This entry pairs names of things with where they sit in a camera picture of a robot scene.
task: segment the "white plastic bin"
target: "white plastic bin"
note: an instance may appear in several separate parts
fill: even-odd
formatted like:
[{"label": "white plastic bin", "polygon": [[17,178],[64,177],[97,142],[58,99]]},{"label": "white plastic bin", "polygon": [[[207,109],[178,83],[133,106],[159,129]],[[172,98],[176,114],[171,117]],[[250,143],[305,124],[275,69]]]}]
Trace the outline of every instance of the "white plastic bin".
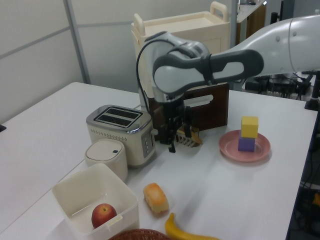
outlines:
[{"label": "white plastic bin", "polygon": [[84,159],[89,166],[107,165],[122,181],[128,176],[126,149],[120,141],[99,139],[85,151]]},{"label": "white plastic bin", "polygon": [[[143,21],[138,14],[134,15],[131,24],[135,56],[145,44],[145,39],[162,31],[167,31],[176,37],[202,42],[211,54],[221,53],[230,48],[229,13],[225,5],[212,2],[210,12],[198,12],[173,17],[165,17]],[[153,98],[151,77],[146,72],[145,61],[141,56],[139,62],[139,77],[143,90],[148,98]]]},{"label": "white plastic bin", "polygon": [[[52,193],[78,240],[106,240],[129,229],[139,228],[138,198],[105,164],[97,163],[57,183]],[[112,205],[117,216],[94,229],[94,208]]]}]

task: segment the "bread roll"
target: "bread roll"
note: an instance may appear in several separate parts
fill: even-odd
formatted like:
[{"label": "bread roll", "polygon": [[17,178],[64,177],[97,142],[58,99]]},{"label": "bread roll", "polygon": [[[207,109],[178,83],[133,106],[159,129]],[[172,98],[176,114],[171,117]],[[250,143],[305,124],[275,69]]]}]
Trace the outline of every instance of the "bread roll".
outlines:
[{"label": "bread roll", "polygon": [[150,183],[143,189],[144,199],[151,210],[158,214],[169,209],[167,197],[156,183]]}]

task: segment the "apple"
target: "apple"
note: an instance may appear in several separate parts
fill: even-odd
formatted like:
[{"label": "apple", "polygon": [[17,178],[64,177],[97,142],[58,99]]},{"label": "apple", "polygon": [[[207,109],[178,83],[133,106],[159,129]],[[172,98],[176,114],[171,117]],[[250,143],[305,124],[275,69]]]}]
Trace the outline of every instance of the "apple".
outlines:
[{"label": "apple", "polygon": [[102,203],[96,206],[92,211],[91,222],[96,229],[115,216],[117,216],[115,208],[108,203]]}]

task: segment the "wicker basket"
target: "wicker basket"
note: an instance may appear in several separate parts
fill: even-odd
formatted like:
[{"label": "wicker basket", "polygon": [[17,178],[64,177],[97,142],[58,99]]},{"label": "wicker basket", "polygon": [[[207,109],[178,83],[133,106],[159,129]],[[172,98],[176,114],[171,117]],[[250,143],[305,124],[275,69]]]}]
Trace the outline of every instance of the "wicker basket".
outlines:
[{"label": "wicker basket", "polygon": [[139,228],[120,232],[109,240],[172,240],[172,238],[156,230]]}]

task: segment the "banana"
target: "banana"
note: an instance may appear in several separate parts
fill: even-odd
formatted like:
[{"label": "banana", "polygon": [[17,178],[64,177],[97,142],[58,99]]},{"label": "banana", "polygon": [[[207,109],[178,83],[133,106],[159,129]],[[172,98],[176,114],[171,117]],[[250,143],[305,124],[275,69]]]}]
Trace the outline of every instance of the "banana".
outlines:
[{"label": "banana", "polygon": [[164,228],[166,234],[174,240],[219,240],[212,236],[195,235],[182,231],[175,224],[175,214],[173,212],[170,213],[168,220],[165,222]]}]

